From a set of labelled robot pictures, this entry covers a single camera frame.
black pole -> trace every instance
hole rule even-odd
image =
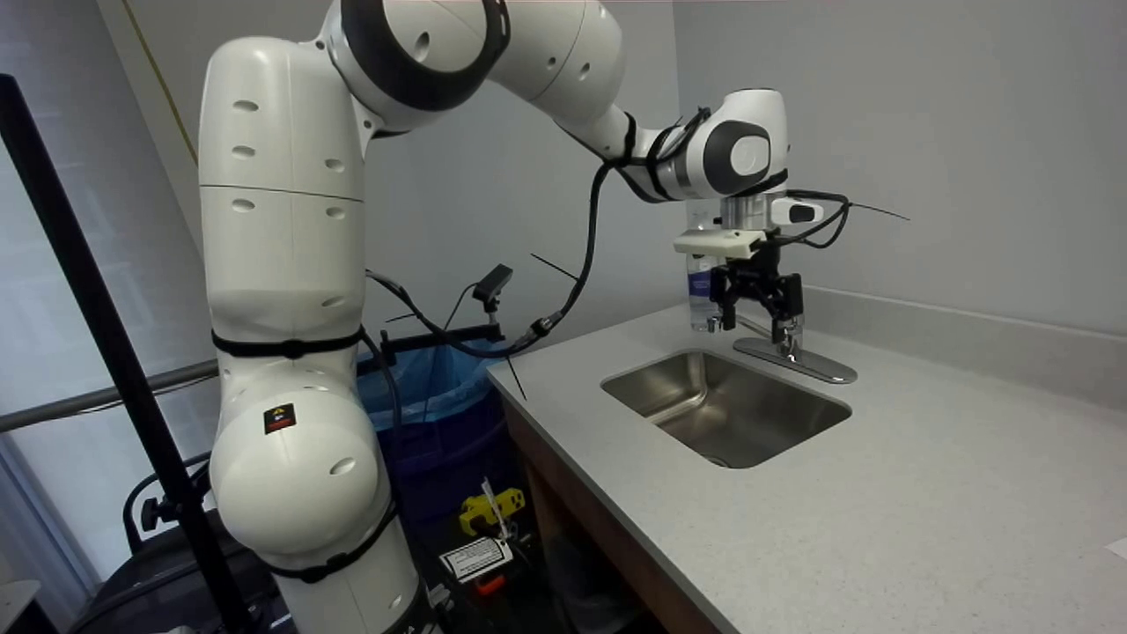
[[[240,589],[233,572],[222,560],[219,538],[207,526],[207,515],[201,506],[201,498],[194,493],[181,452],[171,438],[165,416],[155,406],[155,393],[146,379],[146,370],[139,364],[139,352],[132,346],[128,326],[121,325],[121,314],[107,294],[107,281],[98,274],[98,263],[81,235],[81,227],[76,217],[76,207],[64,193],[64,184],[42,148],[42,136],[37,129],[37,119],[30,112],[30,101],[14,78],[0,74],[0,136],[11,150],[14,168],[26,180],[26,190],[32,197],[32,207],[42,222],[42,231],[71,281],[71,294],[81,305],[86,325],[96,335],[96,346],[108,368],[108,378],[135,418],[135,429],[146,444],[146,454],[155,467],[155,476],[165,487],[165,498],[181,512],[181,530],[198,558],[198,568],[206,574],[206,585],[213,591],[213,601],[226,623],[226,632],[250,632]]]

black cable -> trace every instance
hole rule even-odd
[[[661,175],[658,175],[658,168],[666,164],[670,150],[666,150],[661,157],[658,157],[658,150],[661,150],[661,143],[666,143],[666,136],[670,136],[672,129],[677,129],[677,127],[658,129],[654,143],[644,150],[650,184],[654,186],[654,193],[658,193],[661,200],[672,200],[672,197],[670,197],[670,190],[661,186]]]
[[[525,379],[523,379],[523,372],[519,372],[519,364],[516,364],[510,356],[503,356],[503,364],[509,364],[509,370],[516,372],[516,384],[519,384],[523,399],[528,402],[528,390],[525,390]]]
[[[383,285],[402,305],[410,305],[410,311],[417,314],[417,321],[421,321],[429,335],[437,335],[444,346],[452,346],[452,350],[458,350],[458,352],[465,352],[465,356],[476,356],[476,358],[509,358],[509,356],[519,356],[519,352],[539,346],[539,341],[571,314],[571,305],[578,304],[578,295],[590,289],[590,278],[593,278],[593,267],[597,267],[597,242],[599,242],[599,197],[601,197],[601,184],[606,184],[606,175],[609,175],[613,168],[623,168],[623,164],[634,163],[634,157],[630,157],[634,136],[638,136],[638,122],[630,119],[628,140],[623,140],[623,157],[601,163],[601,164],[597,168],[597,180],[593,180],[593,190],[590,190],[590,242],[584,242],[584,263],[582,263],[582,270],[578,270],[578,278],[574,278],[564,305],[560,305],[557,314],[551,314],[551,318],[532,321],[532,326],[528,326],[519,341],[510,341],[510,346],[503,346],[503,350],[469,350],[469,346],[454,341],[444,326],[437,326],[437,325],[417,305],[417,299],[411,299],[411,294],[410,294],[404,285],[398,285],[395,278],[374,274],[374,270],[366,270],[366,278],[376,281],[376,285]]]
[[[870,210],[870,215],[887,215],[887,217],[908,222],[908,215],[903,215],[903,210],[890,210],[890,207],[876,207],[876,204],[861,204],[861,200],[852,200],[852,207],[861,207],[861,210]]]
[[[458,311],[463,311],[463,304],[465,304],[465,295],[469,295],[471,289],[476,289],[476,281],[469,281],[469,285],[458,294],[458,299],[454,299],[454,305],[452,305],[449,321],[444,321],[444,331],[452,331],[452,325],[454,325],[454,318],[458,318]],[[428,372],[424,423],[429,418],[429,399],[435,399],[437,356],[439,356],[439,350],[429,350],[429,372]]]
[[[846,231],[846,227],[849,227],[849,210],[852,210],[852,200],[849,200],[849,197],[828,193],[828,190],[790,190],[790,197],[835,200],[837,210],[830,210],[826,222],[816,222],[816,227],[810,227],[810,228],[805,228],[805,231],[798,231],[798,235],[783,235],[780,245],[801,242],[801,245],[810,245],[810,249],[828,249],[828,245],[835,245],[835,242],[841,241],[841,231]]]
[[[682,133],[672,140],[672,148],[658,157],[658,164],[672,163],[682,148],[692,148],[692,136],[699,127],[711,115],[711,109],[699,109],[692,122],[682,122]]]
[[[374,352],[374,358],[376,358],[376,368],[383,372],[383,384],[387,384],[387,393],[393,393],[393,413],[395,413],[393,429],[398,429],[402,425],[402,390],[398,390],[398,379],[393,372],[393,364],[383,358],[383,352],[376,350],[376,341],[366,331],[358,331],[358,341]]]

white wall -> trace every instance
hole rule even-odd
[[[790,98],[798,184],[855,215],[816,285],[1127,335],[1124,0],[677,2],[687,106]]]
[[[148,372],[213,356],[201,267],[92,0],[4,0],[0,74],[14,74],[81,215]],[[108,386],[71,289],[0,150],[0,413]],[[207,442],[206,399],[165,402],[184,452]],[[77,544],[108,574],[125,493],[148,461],[125,413],[14,433]]]
[[[240,36],[313,40],[327,0],[96,0],[201,242],[198,119],[207,58]]]
[[[672,122],[681,115],[672,0],[606,6],[628,36],[623,106],[652,127]],[[519,335],[571,289],[528,252],[578,270],[597,164],[543,112],[485,86],[435,127],[374,143],[371,263],[402,278],[437,318],[465,281],[510,263],[519,274],[499,318]],[[682,289],[682,262],[672,252],[672,235],[687,227],[682,204],[650,207],[613,175],[601,207],[599,263],[560,337],[670,305]],[[366,325],[376,331],[387,314],[402,305],[374,294]]]
[[[14,572],[14,562],[11,562],[11,552],[4,552],[4,546],[0,546],[0,585],[19,582],[19,572]]]

wooden cabinet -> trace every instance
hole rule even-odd
[[[555,535],[564,526],[582,530],[666,632],[718,632],[699,608],[699,601],[658,568],[658,560],[634,544],[634,535],[613,519],[613,512],[569,467],[569,461],[532,429],[523,413],[509,409],[503,418],[528,465],[539,535]]]

metal frame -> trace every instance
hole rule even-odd
[[[30,101],[14,78],[0,74],[0,136],[11,150],[11,163],[30,190],[30,200],[42,222],[42,231],[66,274],[66,285],[81,305],[86,325],[96,335],[96,346],[107,358],[107,370],[132,413],[132,423],[140,438],[140,446],[165,487],[171,505],[181,515],[181,530],[198,558],[201,577],[213,591],[213,601],[226,623],[226,632],[250,632],[246,606],[240,600],[238,577],[222,560],[219,538],[201,506],[201,493],[192,487],[184,471],[184,459],[172,444],[164,409],[148,386],[148,378],[139,364],[132,335],[114,305],[114,295],[101,281],[101,270],[86,242],[86,231],[76,217],[66,190],[45,156],[39,127],[30,112]]]
[[[64,519],[39,488],[37,471],[11,438],[0,433],[0,544],[20,574],[42,582],[37,601],[71,626],[98,591],[98,574],[77,548]]]
[[[148,386],[151,386],[151,393],[172,393],[172,390],[206,384],[213,378],[219,378],[219,364],[214,358],[192,364],[192,368],[181,368],[181,370],[171,370],[171,372],[155,372],[155,378],[148,378]],[[125,393],[117,386],[86,390],[86,393],[76,393],[76,399],[59,399],[59,402],[45,402],[45,406],[37,406],[37,409],[6,413],[6,416],[0,416],[0,433],[20,429],[20,425],[52,423],[52,418],[71,418],[71,416],[86,416],[86,413],[101,413],[101,409],[117,409],[117,406],[125,406]]]

